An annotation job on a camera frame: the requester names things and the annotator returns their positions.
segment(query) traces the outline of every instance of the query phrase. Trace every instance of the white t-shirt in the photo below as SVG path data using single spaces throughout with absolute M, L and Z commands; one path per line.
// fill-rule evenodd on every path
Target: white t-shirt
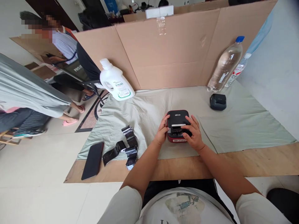
M 54 32 L 52 35 L 52 43 L 67 59 L 71 59 L 74 53 L 77 51 L 77 41 L 65 33 Z M 78 57 L 75 55 L 72 60 L 67 61 L 66 63 L 70 64 L 77 59 Z
M 128 186 L 111 199 L 98 224 L 232 224 L 223 206 L 195 188 L 174 188 L 160 192 L 142 208 L 139 192 Z M 236 205 L 241 224 L 291 224 L 265 197 L 258 193 L 242 195 Z

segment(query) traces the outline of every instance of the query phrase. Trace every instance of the hand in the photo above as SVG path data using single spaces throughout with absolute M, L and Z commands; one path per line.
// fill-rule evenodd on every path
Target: hand
M 165 142 L 166 139 L 166 132 L 168 132 L 169 128 L 165 127 L 166 120 L 170 117 L 170 115 L 165 114 L 161 124 L 158 128 L 158 132 L 153 140 L 153 142 L 157 143 L 158 145 L 162 145 Z
M 183 137 L 192 146 L 192 148 L 199 152 L 205 147 L 205 144 L 202 141 L 202 134 L 200 133 L 198 121 L 193 115 L 191 115 L 191 118 L 186 116 L 187 121 L 189 121 L 191 125 L 181 126 L 181 128 L 191 131 L 192 137 L 190 137 L 187 133 L 183 133 Z

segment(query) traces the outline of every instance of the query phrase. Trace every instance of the forearm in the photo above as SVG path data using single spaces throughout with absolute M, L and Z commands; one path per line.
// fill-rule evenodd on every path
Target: forearm
M 208 146 L 199 151 L 199 154 L 217 180 L 226 195 L 236 205 L 242 194 L 261 194 L 241 173 L 241 171 L 231 165 L 226 159 L 214 153 Z
M 152 141 L 127 175 L 121 188 L 129 186 L 136 189 L 143 200 L 144 193 L 156 168 L 160 149 L 161 146 Z

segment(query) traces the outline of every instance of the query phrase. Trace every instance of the bottle handle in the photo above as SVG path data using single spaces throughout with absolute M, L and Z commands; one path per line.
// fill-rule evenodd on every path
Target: bottle handle
M 103 82 L 101 81 L 101 83 L 109 93 L 113 93 L 115 91 L 114 88 L 113 89 L 109 88 L 109 86 L 106 84 L 106 81 Z

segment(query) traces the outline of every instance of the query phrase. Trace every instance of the printed graphic on shirt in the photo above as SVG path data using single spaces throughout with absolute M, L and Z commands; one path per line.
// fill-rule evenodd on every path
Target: printed graphic on shirt
M 177 193 L 175 198 L 165 201 L 165 205 L 171 213 L 176 215 L 179 223 L 200 224 L 200 214 L 205 204 L 198 196 L 187 193 Z

